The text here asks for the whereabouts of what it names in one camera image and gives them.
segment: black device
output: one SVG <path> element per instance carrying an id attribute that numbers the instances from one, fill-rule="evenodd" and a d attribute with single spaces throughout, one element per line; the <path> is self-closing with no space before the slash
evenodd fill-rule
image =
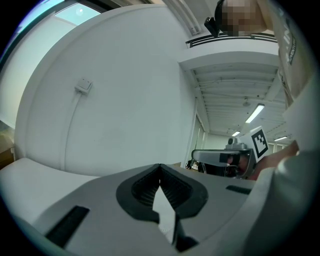
<path id="1" fill-rule="evenodd" d="M 220 29 L 218 28 L 215 18 L 214 17 L 208 17 L 206 18 L 204 22 L 204 26 L 209 30 L 209 32 L 217 38 L 219 35 Z"/>
<path id="2" fill-rule="evenodd" d="M 214 11 L 214 17 L 216 19 L 218 19 L 218 21 L 220 21 L 222 19 L 222 4 L 223 4 L 224 0 L 219 0 L 218 3 L 216 4 L 216 8 Z M 204 22 L 204 26 L 209 30 L 209 32 L 215 37 L 217 38 L 219 36 L 219 32 L 220 32 L 220 25 L 219 23 L 217 23 L 215 21 L 214 17 L 208 17 L 206 18 L 205 22 Z"/>

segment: white curved wall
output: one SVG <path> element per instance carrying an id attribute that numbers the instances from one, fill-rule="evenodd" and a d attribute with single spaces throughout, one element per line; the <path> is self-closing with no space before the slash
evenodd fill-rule
<path id="1" fill-rule="evenodd" d="M 74 86 L 93 81 L 72 118 L 66 171 L 107 175 L 183 161 L 194 95 L 177 62 L 187 35 L 165 6 L 129 6 L 77 26 L 42 59 L 22 96 L 17 155 L 60 169 Z"/>
<path id="2" fill-rule="evenodd" d="M 224 63 L 278 66 L 278 50 L 276 42 L 252 39 L 220 40 L 183 50 L 178 62 L 183 70 Z"/>
<path id="3" fill-rule="evenodd" d="M 5 124 L 15 128 L 20 100 L 32 73 L 49 49 L 74 27 L 51 16 L 16 46 L 0 74 L 0 120 Z"/>

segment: white ceiling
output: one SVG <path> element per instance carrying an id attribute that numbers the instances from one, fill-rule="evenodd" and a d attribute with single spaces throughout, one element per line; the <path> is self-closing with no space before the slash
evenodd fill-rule
<path id="1" fill-rule="evenodd" d="M 285 121 L 285 94 L 282 86 L 270 100 L 266 95 L 277 78 L 277 66 L 252 63 L 230 63 L 203 66 L 193 69 L 201 91 L 210 133 L 231 136 L 236 131 L 246 131 L 262 126 L 268 141 L 288 136 Z M 249 106 L 244 106 L 246 98 Z M 262 112 L 250 123 L 245 121 L 258 103 L 265 105 Z"/>

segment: ceiling light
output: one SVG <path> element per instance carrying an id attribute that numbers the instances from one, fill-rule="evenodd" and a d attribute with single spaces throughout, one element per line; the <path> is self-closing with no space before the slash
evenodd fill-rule
<path id="1" fill-rule="evenodd" d="M 281 137 L 281 138 L 277 138 L 274 141 L 277 142 L 277 141 L 280 141 L 280 140 L 283 140 L 283 139 L 286 139 L 286 138 L 287 138 L 287 136 L 284 136 L 284 137 Z"/>
<path id="2" fill-rule="evenodd" d="M 236 131 L 234 134 L 232 134 L 232 136 L 237 136 L 240 133 L 240 131 Z"/>
<path id="3" fill-rule="evenodd" d="M 257 115 L 259 115 L 259 113 L 261 112 L 261 110 L 263 110 L 265 108 L 264 104 L 259 103 L 255 110 L 253 111 L 253 113 L 249 116 L 249 118 L 245 121 L 247 124 L 251 123 L 253 119 L 255 119 L 257 117 Z"/>

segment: ceiling beam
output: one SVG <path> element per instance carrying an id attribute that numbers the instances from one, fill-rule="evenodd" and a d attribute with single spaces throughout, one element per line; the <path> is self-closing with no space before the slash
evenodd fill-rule
<path id="1" fill-rule="evenodd" d="M 287 124 L 286 123 L 283 123 L 281 125 L 279 125 L 278 127 L 272 129 L 272 130 L 269 130 L 269 131 L 266 131 L 266 135 L 268 137 L 272 137 L 278 133 L 282 133 L 282 132 L 285 132 L 287 130 Z"/>
<path id="2" fill-rule="evenodd" d="M 125 7 L 125 6 L 132 6 L 133 3 L 128 1 L 128 0 L 112 0 L 110 2 L 114 2 L 117 5 L 121 6 L 121 7 Z"/>
<path id="3" fill-rule="evenodd" d="M 260 68 L 260 69 L 253 69 L 253 68 L 246 68 L 244 69 L 241 66 L 232 66 L 232 67 L 224 67 L 224 68 L 220 68 L 217 69 L 217 66 L 213 67 L 213 68 L 209 68 L 207 70 L 204 70 L 203 68 L 198 68 L 198 69 L 194 69 L 194 73 L 196 75 L 207 75 L 207 74 L 223 74 L 223 73 L 257 73 L 260 75 L 272 75 L 275 76 L 277 72 L 276 68 L 273 68 L 272 70 L 266 71 L 265 68 Z"/>
<path id="4" fill-rule="evenodd" d="M 263 98 L 259 98 L 259 97 L 246 97 L 246 96 L 235 96 L 235 95 L 226 95 L 226 94 L 220 94 L 220 93 L 210 93 L 210 94 L 204 94 L 203 95 L 204 100 L 207 102 L 207 98 L 212 98 L 213 101 L 216 100 L 220 100 L 221 102 L 223 102 L 223 97 L 225 99 L 231 99 L 231 100 L 245 100 L 245 98 L 248 99 L 248 101 L 251 102 L 256 102 L 258 103 L 268 103 L 268 104 L 273 104 L 273 105 L 279 105 L 279 106 L 285 106 L 286 103 L 283 101 L 278 101 L 278 100 L 273 100 L 273 101 L 268 101 L 268 100 L 264 100 Z"/>
<path id="5" fill-rule="evenodd" d="M 274 73 L 264 73 L 264 72 L 230 70 L 230 71 L 201 73 L 201 74 L 196 74 L 195 75 L 196 79 L 208 79 L 208 78 L 210 79 L 210 78 L 213 78 L 213 80 L 214 80 L 214 78 L 216 78 L 216 80 L 223 80 L 222 79 L 223 77 L 234 77 L 234 79 L 236 79 L 236 77 L 273 79 L 273 78 L 275 78 L 275 74 Z"/>
<path id="6" fill-rule="evenodd" d="M 199 81 L 199 85 L 220 84 L 220 83 L 244 83 L 244 84 L 263 84 L 270 86 L 272 82 L 257 79 L 219 79 L 210 81 Z"/>
<path id="7" fill-rule="evenodd" d="M 197 99 L 197 115 L 199 116 L 199 119 L 201 119 L 204 131 L 208 133 L 210 130 L 210 126 L 209 126 L 207 109 L 206 109 L 206 105 L 205 105 L 205 101 L 202 96 L 202 93 L 199 90 L 199 85 L 195 78 L 194 72 L 192 70 L 186 70 L 184 71 L 184 74 L 188 78 L 188 81 L 192 87 L 193 93 Z"/>
<path id="8" fill-rule="evenodd" d="M 210 94 L 224 94 L 233 96 L 242 96 L 242 97 L 256 97 L 257 95 L 264 96 L 266 93 L 266 88 L 248 88 L 248 87 L 241 87 L 241 86 L 233 86 L 233 87 L 206 87 L 202 88 L 202 93 L 204 95 Z"/>

